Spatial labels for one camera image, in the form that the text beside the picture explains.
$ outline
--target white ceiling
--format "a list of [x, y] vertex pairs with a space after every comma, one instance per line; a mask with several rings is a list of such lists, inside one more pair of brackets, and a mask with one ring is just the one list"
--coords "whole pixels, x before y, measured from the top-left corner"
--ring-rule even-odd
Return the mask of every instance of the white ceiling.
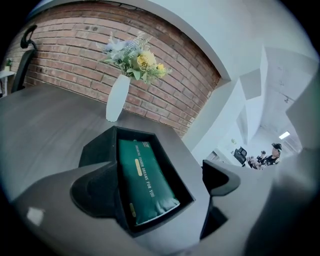
[[293, 153], [299, 152], [302, 146], [286, 110], [310, 83], [319, 63], [283, 49], [266, 48], [266, 53], [268, 72], [261, 126], [277, 136], [288, 131], [290, 135], [282, 140], [282, 145]]

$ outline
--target flower bouquet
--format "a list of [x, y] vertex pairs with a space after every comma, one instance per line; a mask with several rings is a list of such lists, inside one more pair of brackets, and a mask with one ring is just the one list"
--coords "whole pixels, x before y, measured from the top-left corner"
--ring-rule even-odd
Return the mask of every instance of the flower bouquet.
[[130, 79], [142, 80], [150, 84], [154, 79], [163, 78], [171, 72], [163, 64], [158, 63], [147, 45], [150, 38], [143, 39], [145, 33], [140, 31], [135, 39], [122, 41], [113, 39], [110, 34], [109, 43], [97, 44], [106, 53], [104, 63], [121, 69], [121, 75], [112, 86], [106, 106], [106, 119], [114, 122], [118, 119], [129, 91]]

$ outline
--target gray desk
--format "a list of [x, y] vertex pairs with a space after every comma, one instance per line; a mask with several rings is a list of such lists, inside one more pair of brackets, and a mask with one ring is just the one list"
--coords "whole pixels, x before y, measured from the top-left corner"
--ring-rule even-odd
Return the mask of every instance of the gray desk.
[[[105, 111], [106, 105], [101, 102], [46, 84], [18, 91], [0, 100], [1, 181], [8, 199], [16, 199], [44, 177], [77, 168], [83, 146], [111, 126], [155, 133], [195, 201], [166, 224], [134, 240], [126, 238], [122, 245], [137, 243], [136, 247], [170, 254], [197, 244], [209, 204], [209, 194], [197, 161], [169, 126], [127, 111], [121, 113], [117, 122], [109, 122], [105, 119]], [[64, 229], [66, 225], [78, 225], [78, 228], [69, 230], [72, 241], [62, 239], [65, 231], [53, 232], [47, 226], [39, 229], [28, 225], [53, 247], [68, 247], [69, 255], [80, 255], [81, 250], [95, 256], [123, 254], [123, 251], [117, 253], [115, 250], [121, 246], [115, 236], [121, 234], [125, 237], [127, 234], [119, 230], [113, 220], [94, 219], [79, 213], [83, 221], [75, 223], [72, 216], [68, 221], [62, 219], [67, 218], [59, 214], [62, 210], [63, 205], [61, 209], [55, 209], [55, 215], [51, 217], [57, 223], [65, 223]], [[90, 235], [81, 237], [77, 234], [79, 230]], [[77, 246], [79, 254], [75, 253], [73, 245]]]

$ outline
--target red brick wall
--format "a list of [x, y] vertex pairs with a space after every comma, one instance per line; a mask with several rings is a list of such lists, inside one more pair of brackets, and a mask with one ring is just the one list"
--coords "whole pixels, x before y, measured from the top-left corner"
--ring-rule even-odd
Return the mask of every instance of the red brick wall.
[[[183, 136], [216, 87], [220, 75], [204, 53], [179, 29], [145, 10], [101, 2], [60, 5], [37, 15], [33, 40], [38, 46], [25, 77], [26, 86], [53, 84], [107, 102], [120, 71], [99, 60], [105, 57], [96, 42], [127, 40], [139, 30], [152, 36], [150, 50], [171, 75], [153, 84], [132, 81], [124, 109], [173, 127]], [[12, 42], [7, 58], [17, 71], [24, 50]]]

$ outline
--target vase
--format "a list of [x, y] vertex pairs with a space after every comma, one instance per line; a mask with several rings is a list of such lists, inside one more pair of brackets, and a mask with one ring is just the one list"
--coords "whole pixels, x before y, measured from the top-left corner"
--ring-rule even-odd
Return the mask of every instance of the vase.
[[105, 108], [105, 118], [115, 122], [124, 107], [129, 91], [130, 78], [121, 74], [112, 86]]

